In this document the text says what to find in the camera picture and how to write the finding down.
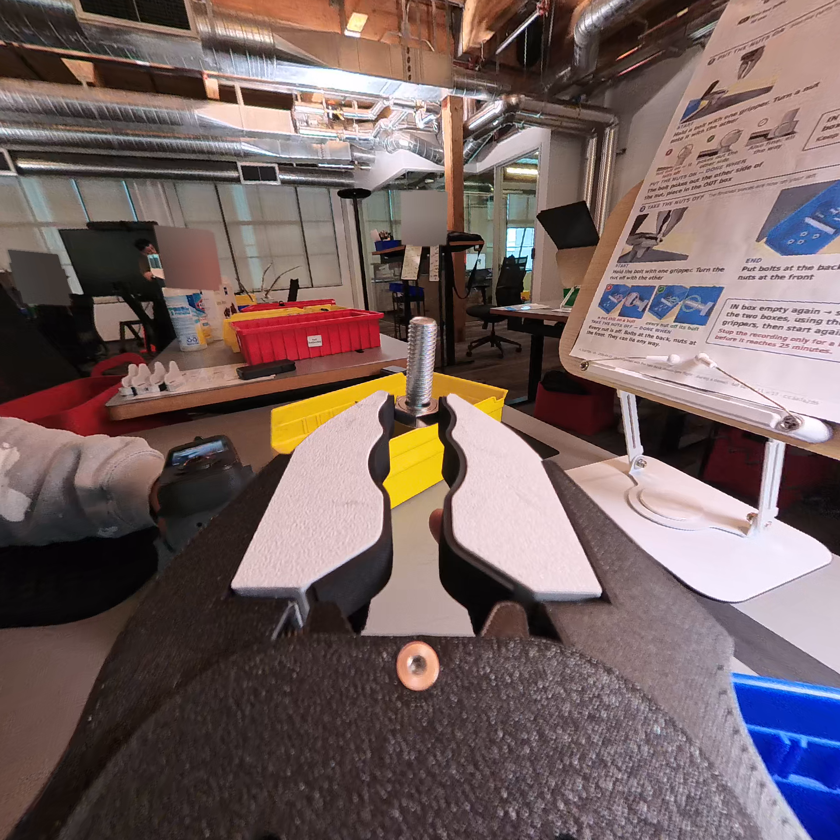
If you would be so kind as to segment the wooden desk with black legs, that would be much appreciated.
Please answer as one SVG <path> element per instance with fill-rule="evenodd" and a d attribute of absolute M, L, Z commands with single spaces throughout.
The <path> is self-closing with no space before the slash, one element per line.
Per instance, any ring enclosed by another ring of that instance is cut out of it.
<path fill-rule="evenodd" d="M 547 304 L 527 303 L 518 306 L 494 307 L 490 314 L 508 320 L 508 329 L 531 337 L 528 393 L 526 396 L 507 401 L 507 405 L 520 406 L 533 403 L 538 393 L 543 372 L 543 347 L 546 339 L 559 339 L 564 325 L 572 313 L 572 306 L 559 302 Z"/>

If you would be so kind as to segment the wooden top work table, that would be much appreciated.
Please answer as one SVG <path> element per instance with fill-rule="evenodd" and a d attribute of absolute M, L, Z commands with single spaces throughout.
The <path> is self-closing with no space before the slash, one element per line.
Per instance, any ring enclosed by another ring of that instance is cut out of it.
<path fill-rule="evenodd" d="M 124 421 L 263 396 L 282 399 L 306 390 L 323 392 L 349 382 L 379 376 L 386 368 L 403 368 L 406 352 L 406 342 L 382 335 L 378 348 L 300 360 L 290 373 L 242 381 L 236 369 L 245 361 L 225 342 L 218 341 L 195 352 L 182 352 L 177 343 L 172 343 L 157 357 L 157 361 L 164 366 L 175 362 L 185 373 L 188 384 L 198 385 L 198 389 L 190 391 L 181 388 L 174 393 L 157 396 L 115 395 L 107 402 L 106 408 L 111 420 Z"/>

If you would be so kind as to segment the black display screen on stand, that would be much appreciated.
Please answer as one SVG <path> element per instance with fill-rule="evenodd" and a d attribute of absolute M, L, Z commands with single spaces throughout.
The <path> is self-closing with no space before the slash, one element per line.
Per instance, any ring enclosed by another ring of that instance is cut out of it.
<path fill-rule="evenodd" d="M 85 228 L 59 230 L 83 293 L 92 298 L 123 299 L 142 321 L 146 342 L 153 347 L 151 285 L 140 273 L 140 253 L 133 243 L 147 238 L 157 248 L 156 225 L 155 221 L 89 222 Z"/>

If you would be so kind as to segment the black partition panel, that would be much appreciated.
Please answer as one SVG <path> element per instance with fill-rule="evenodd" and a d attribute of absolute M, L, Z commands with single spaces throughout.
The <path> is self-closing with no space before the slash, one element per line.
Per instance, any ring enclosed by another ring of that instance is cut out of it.
<path fill-rule="evenodd" d="M 2 403 L 88 377 L 103 349 L 91 297 L 71 295 L 67 307 L 27 308 L 2 288 Z"/>

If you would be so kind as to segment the person's left forearm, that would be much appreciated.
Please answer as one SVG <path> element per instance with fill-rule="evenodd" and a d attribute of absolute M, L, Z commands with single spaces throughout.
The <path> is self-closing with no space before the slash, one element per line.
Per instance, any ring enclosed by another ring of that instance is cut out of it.
<path fill-rule="evenodd" d="M 1 419 L 1 546 L 116 539 L 153 525 L 165 457 L 140 437 Z"/>

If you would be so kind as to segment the red tote bag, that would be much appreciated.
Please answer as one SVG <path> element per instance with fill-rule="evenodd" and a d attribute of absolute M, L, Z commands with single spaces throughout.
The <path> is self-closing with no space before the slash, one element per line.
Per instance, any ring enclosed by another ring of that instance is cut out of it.
<path fill-rule="evenodd" d="M 147 429 L 182 423 L 181 413 L 161 413 L 114 420 L 106 407 L 117 395 L 122 377 L 109 371 L 140 364 L 137 353 L 121 353 L 98 362 L 89 377 L 83 377 L 1 405 L 1 417 L 21 419 L 42 427 L 62 429 L 81 436 L 104 434 L 130 436 Z"/>

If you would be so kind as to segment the wooden and white document stand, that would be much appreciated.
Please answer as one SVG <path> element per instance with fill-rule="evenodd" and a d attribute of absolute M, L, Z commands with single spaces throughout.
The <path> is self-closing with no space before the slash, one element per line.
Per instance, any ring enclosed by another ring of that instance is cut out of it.
<path fill-rule="evenodd" d="M 777 520 L 778 499 L 785 446 L 837 459 L 838 423 L 651 377 L 646 371 L 631 370 L 625 360 L 614 366 L 607 360 L 573 356 L 581 325 L 634 203 L 624 222 L 610 223 L 605 229 L 570 316 L 560 356 L 570 373 L 616 389 L 627 454 L 602 466 L 574 469 L 570 476 L 630 539 L 684 585 L 719 602 L 744 602 L 829 563 L 831 555 L 822 544 Z M 765 438 L 757 506 L 750 507 L 645 453 L 636 396 Z"/>

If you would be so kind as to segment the tall black standing desk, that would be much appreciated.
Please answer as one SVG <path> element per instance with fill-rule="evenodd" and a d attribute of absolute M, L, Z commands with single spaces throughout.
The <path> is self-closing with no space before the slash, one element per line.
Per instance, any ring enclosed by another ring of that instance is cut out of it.
<path fill-rule="evenodd" d="M 475 249 L 480 254 L 484 245 L 484 239 L 477 234 L 449 231 L 445 244 L 438 247 L 438 274 L 441 265 L 443 267 L 442 286 L 441 291 L 438 292 L 438 326 L 442 332 L 439 365 L 441 372 L 449 366 L 462 364 L 456 361 L 455 352 L 455 298 L 466 299 L 466 293 L 461 295 L 456 285 L 455 255 L 465 254 L 471 249 Z M 399 256 L 404 262 L 405 252 L 406 246 L 401 241 L 390 240 L 382 247 L 377 243 L 371 255 L 380 257 L 381 261 L 391 262 Z"/>

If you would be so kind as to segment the blue plastic bin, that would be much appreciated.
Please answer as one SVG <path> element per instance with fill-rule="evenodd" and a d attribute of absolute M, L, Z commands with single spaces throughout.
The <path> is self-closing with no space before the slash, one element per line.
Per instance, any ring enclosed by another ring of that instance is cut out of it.
<path fill-rule="evenodd" d="M 734 673 L 764 765 L 813 839 L 839 838 L 839 689 Z"/>

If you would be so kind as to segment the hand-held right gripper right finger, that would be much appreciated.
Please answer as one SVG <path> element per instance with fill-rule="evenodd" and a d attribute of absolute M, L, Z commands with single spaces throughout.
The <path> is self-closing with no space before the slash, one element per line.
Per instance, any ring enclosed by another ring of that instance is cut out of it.
<path fill-rule="evenodd" d="M 603 589 L 549 467 L 513 429 L 458 395 L 438 403 L 448 486 L 438 541 L 446 592 L 484 621 L 499 602 L 586 602 Z"/>

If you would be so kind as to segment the black office chair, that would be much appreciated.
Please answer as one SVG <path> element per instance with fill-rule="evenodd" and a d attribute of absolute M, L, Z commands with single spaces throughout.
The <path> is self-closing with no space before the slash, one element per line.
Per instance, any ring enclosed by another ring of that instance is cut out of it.
<path fill-rule="evenodd" d="M 482 303 L 467 307 L 466 314 L 474 319 L 480 320 L 483 328 L 485 330 L 488 329 L 489 332 L 467 345 L 466 357 L 471 358 L 473 351 L 484 344 L 488 344 L 491 348 L 497 349 L 501 358 L 504 357 L 504 344 L 509 344 L 518 353 L 522 351 L 522 346 L 519 342 L 497 335 L 496 326 L 505 321 L 507 317 L 504 314 L 493 314 L 491 310 L 493 308 L 517 306 L 522 302 L 521 295 L 524 288 L 525 274 L 526 269 L 524 266 L 519 265 L 518 258 L 504 258 L 495 286 L 494 301 L 492 303 L 488 302 L 487 295 L 483 290 Z"/>

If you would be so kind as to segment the wooden support post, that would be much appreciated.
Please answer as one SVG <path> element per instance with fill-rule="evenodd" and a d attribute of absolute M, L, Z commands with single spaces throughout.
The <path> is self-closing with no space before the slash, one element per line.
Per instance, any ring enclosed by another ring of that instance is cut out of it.
<path fill-rule="evenodd" d="M 447 194 L 447 228 L 450 232 L 465 231 L 464 198 L 464 100 L 448 96 L 442 103 L 444 183 Z M 451 280 L 448 282 L 449 304 L 448 346 L 455 352 L 457 340 L 465 333 L 465 304 L 456 293 L 464 293 L 465 259 L 462 254 L 450 255 Z"/>

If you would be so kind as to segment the white wipes canister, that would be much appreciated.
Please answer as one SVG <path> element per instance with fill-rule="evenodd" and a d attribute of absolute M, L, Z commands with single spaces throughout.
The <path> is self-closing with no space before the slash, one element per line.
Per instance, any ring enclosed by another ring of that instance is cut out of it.
<path fill-rule="evenodd" d="M 209 334 L 203 296 L 199 290 L 163 289 L 164 302 L 183 352 L 203 350 Z"/>

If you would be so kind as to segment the silver hex bolt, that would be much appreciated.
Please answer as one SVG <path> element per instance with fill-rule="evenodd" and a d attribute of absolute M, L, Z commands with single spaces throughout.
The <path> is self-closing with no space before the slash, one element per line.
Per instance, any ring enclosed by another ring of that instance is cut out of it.
<path fill-rule="evenodd" d="M 405 393 L 394 400 L 395 420 L 410 428 L 436 424 L 438 400 L 433 396 L 438 326 L 428 317 L 408 324 Z"/>

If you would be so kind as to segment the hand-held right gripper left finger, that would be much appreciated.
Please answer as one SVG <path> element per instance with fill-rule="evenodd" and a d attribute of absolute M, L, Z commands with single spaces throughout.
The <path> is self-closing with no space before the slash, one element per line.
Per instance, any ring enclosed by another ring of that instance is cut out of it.
<path fill-rule="evenodd" d="M 296 447 L 231 581 L 241 597 L 367 616 L 391 578 L 394 397 L 374 392 Z"/>

